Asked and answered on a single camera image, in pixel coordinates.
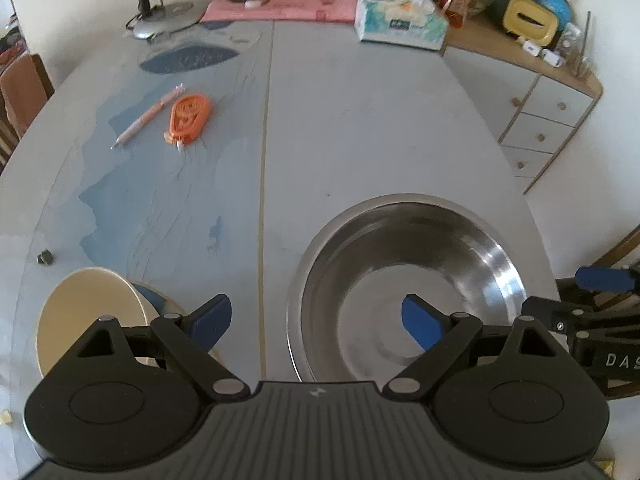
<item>small dark green object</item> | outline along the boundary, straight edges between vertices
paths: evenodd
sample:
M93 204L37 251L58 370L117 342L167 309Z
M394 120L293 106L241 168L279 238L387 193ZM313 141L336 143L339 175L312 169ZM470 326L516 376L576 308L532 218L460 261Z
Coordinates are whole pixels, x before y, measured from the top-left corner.
M53 254L48 249L45 249L38 254L38 263L40 265L51 265L53 263Z

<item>drawer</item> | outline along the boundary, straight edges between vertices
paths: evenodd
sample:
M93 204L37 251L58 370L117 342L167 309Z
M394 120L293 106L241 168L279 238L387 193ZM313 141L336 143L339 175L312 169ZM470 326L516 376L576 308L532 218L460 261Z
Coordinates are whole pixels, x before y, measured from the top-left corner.
M502 147L504 156L507 157L511 171L515 176L535 177L540 173L545 164L551 159L551 153L532 152L520 148Z
M527 114L575 126L592 99L548 77L541 77L522 109Z
M529 184L533 182L533 178L529 178L527 176L516 176L514 178L516 180L516 187L521 193L524 193L527 187L529 187Z
M536 74L525 68L483 56L476 52L447 47L444 61L456 75L496 140L529 93Z
M520 114L502 140L502 145L555 153L573 130L566 124Z

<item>table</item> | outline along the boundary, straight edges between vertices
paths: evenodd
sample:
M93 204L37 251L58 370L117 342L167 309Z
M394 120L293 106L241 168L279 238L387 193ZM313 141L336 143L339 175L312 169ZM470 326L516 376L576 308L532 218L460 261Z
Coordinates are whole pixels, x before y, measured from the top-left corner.
M203 67L184 71L193 65ZM194 145L180 154L162 141L165 110L110 150L179 83L216 103ZM56 91L0 178L0 406L16 418L0 427L9 457L0 478L37 461L20 414L39 380L40 308L66 274L110 267L188 312L228 294L232 325L216 346L224 364L251 386L295 380L286 295L300 256L339 212L395 192L469 209L500 233L527 292L556 297L507 161L436 53L359 44L345 25L285 22L209 24L100 49ZM50 267L36 263L45 248Z

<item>yellow cup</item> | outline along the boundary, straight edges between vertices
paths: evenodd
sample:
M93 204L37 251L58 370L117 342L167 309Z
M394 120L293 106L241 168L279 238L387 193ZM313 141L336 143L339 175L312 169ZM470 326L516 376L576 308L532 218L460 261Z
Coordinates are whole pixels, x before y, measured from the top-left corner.
M158 317L151 304L114 270L103 267L76 270L53 289L40 313L36 334L40 373L46 375L103 314L117 317L122 326L148 325Z

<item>cabinet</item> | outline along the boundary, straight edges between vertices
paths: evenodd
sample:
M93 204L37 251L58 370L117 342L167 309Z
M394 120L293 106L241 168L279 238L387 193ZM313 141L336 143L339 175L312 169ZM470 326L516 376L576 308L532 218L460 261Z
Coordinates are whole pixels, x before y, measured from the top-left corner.
M490 29L477 24L470 30L473 35L453 34L444 61L502 146L518 188L526 192L575 135L602 86L593 76L578 81L566 68L554 69L524 54L501 33L487 36Z
M456 75L496 140L511 123L536 74L475 52L449 47L444 61Z

